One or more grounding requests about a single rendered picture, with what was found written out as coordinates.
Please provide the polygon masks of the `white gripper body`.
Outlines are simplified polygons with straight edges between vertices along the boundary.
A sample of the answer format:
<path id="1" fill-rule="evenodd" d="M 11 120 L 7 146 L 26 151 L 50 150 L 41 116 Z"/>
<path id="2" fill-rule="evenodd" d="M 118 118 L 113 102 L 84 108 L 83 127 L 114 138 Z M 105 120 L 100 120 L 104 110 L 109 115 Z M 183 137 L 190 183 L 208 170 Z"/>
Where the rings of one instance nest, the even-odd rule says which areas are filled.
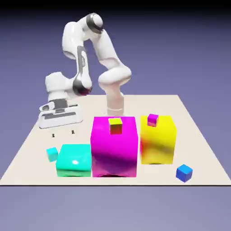
<path id="1" fill-rule="evenodd" d="M 80 123 L 83 121 L 80 106 L 69 106 L 56 110 L 42 111 L 38 117 L 40 129 Z"/>

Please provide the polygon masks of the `small cyan cube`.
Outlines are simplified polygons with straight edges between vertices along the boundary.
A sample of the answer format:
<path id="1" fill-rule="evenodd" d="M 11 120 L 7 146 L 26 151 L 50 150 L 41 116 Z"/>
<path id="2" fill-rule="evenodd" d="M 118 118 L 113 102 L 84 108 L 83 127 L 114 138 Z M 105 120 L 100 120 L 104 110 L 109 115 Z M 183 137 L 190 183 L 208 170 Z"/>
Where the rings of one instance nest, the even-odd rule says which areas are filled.
<path id="1" fill-rule="evenodd" d="M 48 157 L 49 162 L 53 162 L 53 161 L 57 160 L 59 153 L 58 153 L 58 150 L 56 147 L 48 148 L 46 150 L 46 153 L 47 153 L 47 157 Z"/>

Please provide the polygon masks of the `small yellow cube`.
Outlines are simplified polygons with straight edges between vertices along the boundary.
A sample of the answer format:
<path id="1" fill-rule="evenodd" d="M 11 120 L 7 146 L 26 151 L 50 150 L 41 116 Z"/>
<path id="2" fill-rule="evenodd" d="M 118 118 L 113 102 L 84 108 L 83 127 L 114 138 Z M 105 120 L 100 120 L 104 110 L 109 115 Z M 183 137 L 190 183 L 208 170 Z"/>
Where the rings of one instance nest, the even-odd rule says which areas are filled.
<path id="1" fill-rule="evenodd" d="M 122 120 L 120 117 L 118 118 L 109 118 L 109 128 L 110 134 L 122 134 Z"/>

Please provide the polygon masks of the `small magenta cube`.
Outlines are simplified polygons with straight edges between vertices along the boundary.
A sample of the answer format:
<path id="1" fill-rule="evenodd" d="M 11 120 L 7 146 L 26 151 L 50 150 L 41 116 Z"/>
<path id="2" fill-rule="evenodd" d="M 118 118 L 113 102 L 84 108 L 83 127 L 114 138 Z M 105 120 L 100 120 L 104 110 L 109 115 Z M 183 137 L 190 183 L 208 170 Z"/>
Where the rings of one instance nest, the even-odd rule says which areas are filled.
<path id="1" fill-rule="evenodd" d="M 148 118 L 147 118 L 147 125 L 152 126 L 152 127 L 156 127 L 157 123 L 158 123 L 158 118 L 159 118 L 159 115 L 149 114 Z"/>

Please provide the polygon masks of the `small blue cube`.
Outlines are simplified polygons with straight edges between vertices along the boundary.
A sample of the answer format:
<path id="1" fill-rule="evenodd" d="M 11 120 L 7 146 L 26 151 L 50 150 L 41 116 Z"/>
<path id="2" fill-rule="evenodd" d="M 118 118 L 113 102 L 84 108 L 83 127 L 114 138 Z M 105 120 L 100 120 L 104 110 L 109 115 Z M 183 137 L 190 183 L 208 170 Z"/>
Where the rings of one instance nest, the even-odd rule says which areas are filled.
<path id="1" fill-rule="evenodd" d="M 183 182 L 187 182 L 189 179 L 191 179 L 192 173 L 193 173 L 193 169 L 183 164 L 177 168 L 176 178 L 178 178 Z"/>

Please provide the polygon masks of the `large cyan box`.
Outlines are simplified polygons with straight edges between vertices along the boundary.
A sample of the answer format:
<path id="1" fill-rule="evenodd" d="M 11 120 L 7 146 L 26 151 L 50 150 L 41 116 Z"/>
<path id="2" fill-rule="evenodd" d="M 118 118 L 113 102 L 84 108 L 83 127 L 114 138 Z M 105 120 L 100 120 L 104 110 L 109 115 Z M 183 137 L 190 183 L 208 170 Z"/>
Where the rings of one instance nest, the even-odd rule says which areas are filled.
<path id="1" fill-rule="evenodd" d="M 58 177 L 90 177 L 90 144 L 63 144 L 55 166 Z"/>

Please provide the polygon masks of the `large magenta box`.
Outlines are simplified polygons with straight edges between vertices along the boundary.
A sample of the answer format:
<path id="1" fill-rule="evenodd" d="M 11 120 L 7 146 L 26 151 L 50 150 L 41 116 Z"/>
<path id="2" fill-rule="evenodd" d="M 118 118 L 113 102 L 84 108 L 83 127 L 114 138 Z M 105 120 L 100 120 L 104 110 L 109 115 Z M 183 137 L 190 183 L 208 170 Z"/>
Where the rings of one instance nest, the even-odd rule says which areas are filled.
<path id="1" fill-rule="evenodd" d="M 132 116 L 121 117 L 122 133 L 110 134 L 109 117 L 94 117 L 91 132 L 92 176 L 136 177 L 138 132 Z"/>

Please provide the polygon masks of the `large yellow box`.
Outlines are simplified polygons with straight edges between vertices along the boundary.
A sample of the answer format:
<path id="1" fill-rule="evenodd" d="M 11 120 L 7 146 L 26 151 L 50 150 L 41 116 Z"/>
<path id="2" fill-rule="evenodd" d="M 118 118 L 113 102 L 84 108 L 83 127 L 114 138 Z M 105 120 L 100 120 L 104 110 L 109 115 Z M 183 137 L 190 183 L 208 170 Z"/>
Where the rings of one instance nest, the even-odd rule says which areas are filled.
<path id="1" fill-rule="evenodd" d="M 140 155 L 142 164 L 172 164 L 177 128 L 170 115 L 161 115 L 157 126 L 148 125 L 148 117 L 141 116 Z"/>

